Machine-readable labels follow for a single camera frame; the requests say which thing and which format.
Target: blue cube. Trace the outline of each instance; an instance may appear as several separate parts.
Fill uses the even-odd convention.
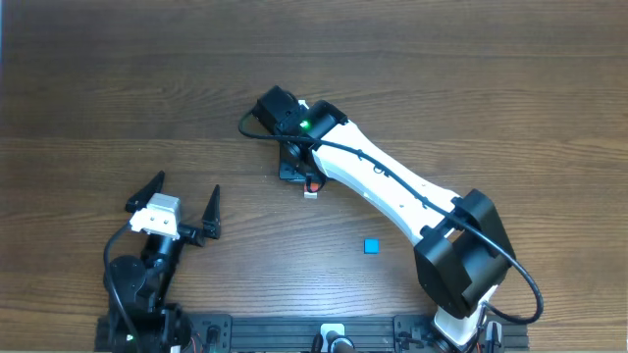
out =
[[[380,240],[364,239],[364,253],[365,254],[378,254],[379,252],[380,252]]]

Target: wood grain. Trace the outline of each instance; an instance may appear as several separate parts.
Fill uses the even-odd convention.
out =
[[[102,248],[157,171],[224,236],[170,299],[240,316],[431,313],[407,240],[346,187],[276,178],[236,122],[279,84],[335,103],[417,174],[497,204],[545,298],[533,349],[624,350],[628,4],[612,0],[8,0],[0,349],[88,350]],[[382,252],[364,256],[378,237]],[[116,254],[137,253],[126,236]],[[515,273],[496,303],[529,313]]]

